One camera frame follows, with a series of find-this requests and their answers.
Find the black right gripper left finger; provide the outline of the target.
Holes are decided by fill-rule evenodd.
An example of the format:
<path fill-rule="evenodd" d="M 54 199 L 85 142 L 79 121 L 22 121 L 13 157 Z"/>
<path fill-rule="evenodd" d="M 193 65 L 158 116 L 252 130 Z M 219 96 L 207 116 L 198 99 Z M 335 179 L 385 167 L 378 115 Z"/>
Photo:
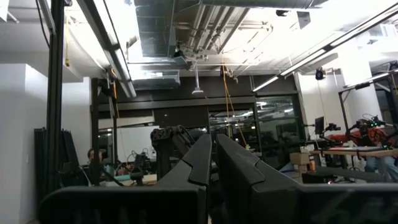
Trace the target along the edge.
<path fill-rule="evenodd" d="M 46 196 L 41 224 L 207 224 L 212 141 L 202 135 L 152 186 L 66 187 Z"/>

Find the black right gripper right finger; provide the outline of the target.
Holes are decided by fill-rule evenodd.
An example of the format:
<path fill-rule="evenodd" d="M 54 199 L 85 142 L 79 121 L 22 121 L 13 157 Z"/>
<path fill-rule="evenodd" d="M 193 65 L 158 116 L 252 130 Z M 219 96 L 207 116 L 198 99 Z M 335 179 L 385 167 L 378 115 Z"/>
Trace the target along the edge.
<path fill-rule="evenodd" d="M 301 184 L 224 134 L 217 166 L 234 224 L 398 224 L 398 184 Z"/>

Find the cardboard box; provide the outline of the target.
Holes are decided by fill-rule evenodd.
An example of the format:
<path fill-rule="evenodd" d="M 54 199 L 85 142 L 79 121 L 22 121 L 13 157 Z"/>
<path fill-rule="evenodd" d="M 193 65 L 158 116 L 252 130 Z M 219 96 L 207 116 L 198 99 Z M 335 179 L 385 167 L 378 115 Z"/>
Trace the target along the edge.
<path fill-rule="evenodd" d="M 290 162 L 293 165 L 306 165 L 310 163 L 309 153 L 293 152 L 290 154 Z"/>

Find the black computer tower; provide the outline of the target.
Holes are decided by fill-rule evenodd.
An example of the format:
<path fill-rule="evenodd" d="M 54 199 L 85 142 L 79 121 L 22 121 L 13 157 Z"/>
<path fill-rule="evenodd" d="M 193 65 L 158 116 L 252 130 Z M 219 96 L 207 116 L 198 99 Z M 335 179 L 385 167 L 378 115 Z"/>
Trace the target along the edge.
<path fill-rule="evenodd" d="M 336 177 L 318 172 L 307 172 L 302 174 L 304 184 L 332 184 Z"/>

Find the black computer monitor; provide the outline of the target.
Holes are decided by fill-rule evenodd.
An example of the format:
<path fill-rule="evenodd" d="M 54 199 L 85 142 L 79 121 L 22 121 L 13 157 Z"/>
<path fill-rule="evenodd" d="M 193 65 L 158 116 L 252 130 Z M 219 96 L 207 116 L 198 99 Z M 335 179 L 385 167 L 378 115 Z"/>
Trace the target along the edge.
<path fill-rule="evenodd" d="M 324 130 L 325 117 L 319 117 L 315 119 L 315 134 L 321 135 Z"/>

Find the person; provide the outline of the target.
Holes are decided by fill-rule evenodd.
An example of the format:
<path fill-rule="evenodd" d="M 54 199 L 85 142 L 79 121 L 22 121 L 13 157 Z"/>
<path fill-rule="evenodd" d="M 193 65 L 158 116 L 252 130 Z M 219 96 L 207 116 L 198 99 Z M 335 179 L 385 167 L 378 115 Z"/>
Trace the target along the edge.
<path fill-rule="evenodd" d="M 105 151 L 103 149 L 100 149 L 98 151 L 99 166 L 101 167 L 101 169 L 99 170 L 99 174 L 100 174 L 99 181 L 100 182 L 103 182 L 107 179 L 107 176 L 103 172 L 104 170 L 106 170 L 106 164 L 104 163 L 104 157 L 103 157 L 104 152 Z M 88 164 L 91 165 L 94 160 L 95 160 L 95 150 L 93 148 L 91 148 L 88 150 Z"/>
<path fill-rule="evenodd" d="M 345 134 L 331 134 L 327 136 L 327 138 L 341 142 L 353 141 L 357 146 L 390 146 L 394 143 L 394 140 L 388 138 L 389 135 L 382 128 L 376 128 L 367 124 L 365 119 L 359 120 L 359 123 L 360 127 L 357 131 L 351 132 L 349 138 Z M 398 156 L 366 157 L 364 170 L 366 172 L 375 173 L 375 171 L 380 171 L 385 167 L 392 181 L 398 183 L 397 160 Z"/>

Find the wooden top grey desk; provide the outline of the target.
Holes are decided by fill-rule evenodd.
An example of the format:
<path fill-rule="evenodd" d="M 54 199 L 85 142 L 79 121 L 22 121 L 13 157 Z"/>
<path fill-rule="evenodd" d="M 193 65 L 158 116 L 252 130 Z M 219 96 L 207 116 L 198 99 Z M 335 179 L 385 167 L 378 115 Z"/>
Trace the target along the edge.
<path fill-rule="evenodd" d="M 313 150 L 309 154 L 314 157 L 315 170 L 327 175 L 336 175 L 344 178 L 361 179 L 371 182 L 392 182 L 392 178 L 387 171 L 383 159 L 381 159 L 381 168 L 378 173 L 357 171 L 348 169 L 346 156 L 377 157 L 398 156 L 398 149 L 383 149 L 382 147 L 331 147 L 327 150 Z M 343 158 L 342 168 L 325 167 L 321 164 L 321 156 L 340 156 Z"/>

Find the white hanging pendant fixture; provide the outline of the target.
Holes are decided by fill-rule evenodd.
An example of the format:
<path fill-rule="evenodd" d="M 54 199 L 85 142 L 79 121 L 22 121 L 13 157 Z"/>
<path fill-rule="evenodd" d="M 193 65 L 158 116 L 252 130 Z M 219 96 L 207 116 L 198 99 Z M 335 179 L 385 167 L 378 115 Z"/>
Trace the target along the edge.
<path fill-rule="evenodd" d="M 195 64 L 195 88 L 192 91 L 192 94 L 200 94 L 203 93 L 203 90 L 200 88 L 199 76 L 198 76 L 198 65 Z"/>

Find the long linear ceiling light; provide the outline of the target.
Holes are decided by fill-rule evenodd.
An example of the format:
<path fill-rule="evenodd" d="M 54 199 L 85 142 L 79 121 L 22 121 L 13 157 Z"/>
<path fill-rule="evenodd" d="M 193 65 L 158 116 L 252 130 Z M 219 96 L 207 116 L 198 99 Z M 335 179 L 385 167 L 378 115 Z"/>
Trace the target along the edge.
<path fill-rule="evenodd" d="M 370 83 L 373 83 L 375 81 L 382 80 L 383 78 L 388 77 L 389 75 L 394 75 L 396 73 L 398 73 L 398 69 L 391 70 L 391 71 L 388 71 L 386 73 L 381 73 L 379 75 L 376 75 L 376 76 L 371 77 L 371 78 L 367 78 L 365 80 L 362 80 L 362 81 L 354 83 L 354 84 L 345 85 L 343 88 L 347 89 L 347 88 L 355 87 L 355 86 L 362 85 L 362 84 L 370 84 Z"/>
<path fill-rule="evenodd" d="M 273 83 L 274 81 L 285 77 L 286 75 L 289 75 L 293 73 L 294 71 L 298 70 L 299 68 L 303 67 L 304 65 L 314 61 L 315 59 L 320 58 L 321 56 L 326 55 L 328 52 L 331 52 L 332 50 L 335 50 L 339 46 L 347 43 L 351 39 L 363 34 L 364 32 L 368 31 L 369 29 L 372 29 L 376 25 L 379 25 L 380 23 L 384 22 L 387 19 L 390 19 L 393 16 L 396 16 L 398 14 L 398 1 L 395 2 L 393 5 L 387 7 L 381 12 L 378 12 L 376 15 L 370 17 L 369 19 L 363 21 L 362 23 L 358 24 L 354 28 L 350 29 L 348 32 L 341 34 L 337 38 L 333 39 L 331 42 L 327 43 L 326 45 L 320 47 L 316 51 L 312 52 L 309 56 L 303 58 L 299 62 L 291 65 L 289 68 L 286 70 L 278 73 L 277 75 L 274 75 L 270 79 L 266 80 L 265 82 L 261 83 L 260 85 L 256 86 L 252 92 L 255 93 L 261 89 L 263 89 L 265 86 Z"/>

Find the stack of black panels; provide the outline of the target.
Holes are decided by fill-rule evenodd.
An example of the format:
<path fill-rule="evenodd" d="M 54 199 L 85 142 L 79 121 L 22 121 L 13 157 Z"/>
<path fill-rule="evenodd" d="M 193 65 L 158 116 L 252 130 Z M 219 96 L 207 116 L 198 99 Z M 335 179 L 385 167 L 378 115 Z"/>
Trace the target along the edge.
<path fill-rule="evenodd" d="M 82 175 L 70 131 L 66 129 L 61 131 L 58 167 L 55 169 L 55 174 L 50 172 L 46 140 L 45 127 L 34 129 L 35 177 L 38 194 L 42 197 L 59 188 L 80 185 Z"/>

